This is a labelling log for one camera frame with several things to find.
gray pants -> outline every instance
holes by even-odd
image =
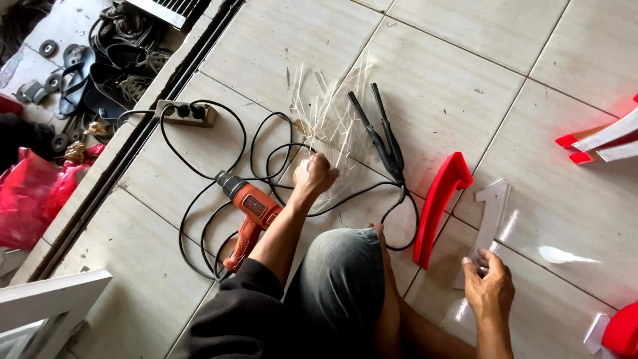
[[[309,350],[373,356],[372,330],[385,294],[383,256],[372,228],[319,235],[295,274],[284,304],[309,331]]]

black cable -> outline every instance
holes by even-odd
[[[232,171],[232,169],[239,163],[239,161],[241,160],[241,157],[244,154],[244,150],[246,149],[246,142],[248,139],[248,136],[246,135],[246,129],[244,128],[244,124],[242,123],[241,119],[238,117],[238,115],[236,115],[236,113],[234,113],[231,109],[229,109],[228,107],[226,107],[225,105],[222,105],[221,103],[218,102],[214,102],[214,101],[209,101],[209,100],[196,100],[193,101],[189,104],[189,107],[191,108],[191,110],[193,110],[195,108],[195,104],[197,103],[207,103],[209,105],[215,105],[218,107],[221,107],[222,109],[228,111],[238,122],[241,130],[242,130],[242,135],[244,137],[243,143],[242,143],[242,149],[239,152],[239,155],[237,156],[237,159],[235,160],[235,162],[228,168],[227,172]],[[232,201],[228,201],[224,204],[222,204],[219,208],[217,208],[215,210],[215,212],[209,217],[208,221],[206,222],[206,225],[204,226],[204,229],[202,230],[202,235],[200,237],[200,250],[202,253],[202,258],[204,259],[204,263],[206,264],[206,267],[208,267],[208,269],[211,271],[212,275],[200,270],[199,268],[197,268],[191,261],[190,259],[188,259],[188,257],[186,256],[186,252],[184,250],[184,224],[186,223],[186,218],[188,217],[188,213],[190,212],[190,210],[192,209],[193,205],[195,204],[195,202],[199,199],[199,197],[204,194],[204,192],[206,192],[209,188],[211,188],[215,183],[215,179],[214,177],[211,176],[207,176],[203,173],[201,173],[200,171],[198,171],[197,169],[195,169],[191,164],[188,163],[188,161],[186,161],[186,159],[184,159],[184,157],[182,157],[177,150],[173,147],[173,145],[170,143],[170,141],[168,140],[168,137],[166,136],[166,131],[164,129],[164,116],[166,114],[166,111],[170,108],[177,108],[177,106],[175,105],[167,105],[161,112],[161,116],[159,117],[159,127],[161,129],[161,133],[162,136],[164,137],[164,140],[166,141],[166,144],[168,145],[168,147],[173,151],[173,153],[175,153],[175,155],[182,161],[184,162],[184,164],[186,164],[193,172],[197,173],[199,176],[203,177],[203,178],[207,178],[209,180],[212,180],[212,182],[208,185],[206,185],[196,196],[195,198],[191,201],[191,203],[188,205],[188,207],[186,208],[186,212],[184,212],[184,216],[182,217],[182,221],[179,225],[179,232],[178,232],[178,238],[179,238],[179,250],[180,253],[182,254],[182,258],[184,259],[184,261],[186,262],[186,264],[191,267],[194,271],[196,271],[197,273],[201,274],[202,276],[208,278],[208,279],[212,279],[212,280],[216,280],[218,282],[221,282],[223,279],[228,278],[228,276],[231,275],[231,273],[226,269],[223,268],[221,271],[218,271],[218,268],[220,266],[220,262],[219,262],[219,256],[221,255],[221,251],[223,250],[224,246],[226,245],[226,243],[228,243],[228,241],[233,238],[233,236],[235,236],[238,231],[234,232],[233,234],[231,234],[228,238],[226,238],[222,244],[219,246],[219,249],[216,252],[216,255],[213,256],[215,258],[215,263],[211,264],[211,262],[208,259],[208,253],[204,247],[204,242],[205,242],[205,238],[206,238],[206,233],[207,230],[210,226],[210,224],[212,223],[212,221],[215,219],[215,217],[217,216],[217,214],[219,212],[221,212],[221,210],[223,210],[224,208],[226,208],[227,206],[229,206]],[[259,131],[262,129],[262,127],[264,126],[264,124],[271,118],[275,117],[275,116],[279,116],[280,118],[286,120],[288,122],[288,126],[290,127],[290,142],[287,144],[283,144],[281,146],[278,146],[277,148],[275,148],[274,150],[272,150],[269,154],[268,157],[266,158],[266,166],[265,166],[265,171],[266,171],[266,176],[259,176],[256,171],[255,171],[255,167],[254,167],[254,163],[253,163],[253,153],[255,150],[255,142],[256,142],[256,138],[259,135]],[[253,140],[251,141],[250,144],[250,151],[249,151],[249,166],[250,166],[250,171],[253,174],[254,177],[250,177],[250,178],[243,178],[246,181],[261,181],[264,182],[266,184],[268,184],[268,186],[270,186],[271,190],[272,190],[272,194],[274,194],[275,198],[279,201],[279,203],[282,204],[282,206],[286,206],[286,203],[284,202],[284,200],[281,199],[281,197],[279,196],[279,194],[277,193],[277,188],[285,188],[285,189],[294,189],[294,187],[291,186],[285,186],[285,185],[280,185],[278,183],[274,183],[271,181],[271,179],[275,178],[277,175],[279,175],[280,173],[282,173],[284,171],[284,169],[286,169],[286,165],[288,163],[288,159],[290,158],[290,151],[292,149],[292,146],[300,146],[300,147],[305,147],[310,149],[313,152],[316,152],[313,148],[311,148],[310,146],[308,146],[307,144],[303,144],[303,143],[297,143],[297,142],[292,142],[293,141],[293,128],[292,128],[292,121],[290,120],[290,118],[286,115],[283,114],[282,112],[273,112],[271,114],[269,114],[257,127],[257,130],[253,136]],[[273,156],[273,154],[275,154],[277,151],[283,149],[283,148],[288,148],[286,151],[286,157],[281,165],[281,167],[274,173],[274,174],[270,174],[270,170],[269,170],[269,164],[270,164],[270,160],[271,157]],[[345,202],[349,201],[350,199],[353,199],[354,197],[357,197],[358,195],[364,194],[376,187],[382,186],[382,185],[392,185],[395,187],[398,187],[401,189],[401,195],[399,197],[399,199],[397,200],[397,202],[394,203],[394,205],[392,205],[392,207],[390,207],[384,214],[383,217],[381,218],[381,223],[383,223],[385,221],[385,218],[388,216],[388,214],[390,214],[390,212],[396,208],[397,206],[399,206],[401,203],[403,203],[403,201],[405,200],[405,197],[409,198],[412,202],[412,206],[414,207],[414,213],[416,216],[416,224],[415,224],[415,232],[414,232],[414,236],[413,238],[410,240],[410,242],[400,248],[395,248],[395,247],[391,247],[391,246],[387,246],[388,249],[390,250],[405,250],[407,249],[410,245],[412,245],[412,243],[415,241],[416,237],[417,237],[417,231],[419,228],[419,209],[417,208],[417,203],[415,202],[414,198],[412,197],[412,194],[410,193],[410,191],[407,189],[406,185],[404,183],[396,183],[396,182],[392,182],[392,181],[383,181],[383,182],[379,182],[373,186],[370,186],[368,188],[365,188],[363,190],[360,190],[356,193],[353,193],[351,195],[349,195],[348,197],[342,199],[341,201],[339,201],[338,203],[334,204],[333,206],[331,206],[330,208],[327,208],[325,210],[316,212],[316,213],[311,213],[309,215],[307,215],[307,217],[316,217],[316,216],[320,216],[323,215],[324,213],[327,213],[331,210],[333,210],[334,208],[344,204]]]

orange heat gun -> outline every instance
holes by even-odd
[[[215,181],[231,201],[246,214],[239,228],[239,239],[233,254],[224,259],[224,266],[236,273],[243,260],[257,244],[259,235],[270,227],[281,212],[281,206],[255,186],[226,171],[219,171]]]

white tile floor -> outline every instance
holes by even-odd
[[[475,178],[449,205],[452,215],[441,222],[427,272],[412,262],[411,248],[392,253],[406,300],[450,333],[475,342],[473,314],[463,292],[451,287],[480,222],[482,208],[472,193],[505,178],[512,192],[493,248],[510,266],[517,288],[510,319],[515,355],[587,358],[582,340],[596,313],[614,314],[638,296],[630,277],[638,269],[632,260],[638,250],[636,161],[578,167],[553,141],[636,106],[630,102],[638,92],[631,61],[638,51],[631,41],[636,15],[629,0],[251,0],[181,98],[224,103],[250,136],[270,111],[289,113],[293,75],[302,61],[330,84],[340,84],[367,53],[368,80],[381,89],[410,189],[424,197],[440,164],[455,151],[463,152]],[[310,79],[304,86],[309,94],[316,91]],[[239,149],[234,119],[220,115],[212,130],[167,126],[177,149],[207,174],[231,163]],[[285,123],[271,127],[258,141],[263,149],[288,141]],[[267,152],[257,153],[255,163],[263,165]],[[305,156],[300,151],[292,159],[282,183],[290,182],[292,168]],[[234,173],[250,175],[247,157]],[[359,167],[348,193],[385,174],[375,156],[361,160],[373,170]],[[106,267],[115,275],[89,314],[89,329],[71,342],[78,359],[179,354],[182,330],[215,293],[177,250],[183,211],[206,184],[170,152],[158,131],[151,136],[56,272]],[[393,188],[379,188],[309,219],[294,266],[317,234],[375,222],[396,195]],[[193,208],[188,250],[199,252],[194,242],[222,201],[212,188]],[[409,236],[410,216],[406,204],[393,212],[389,241]],[[207,234],[206,247],[216,248],[242,218],[229,210]],[[600,263],[548,263],[538,253],[542,245]]]

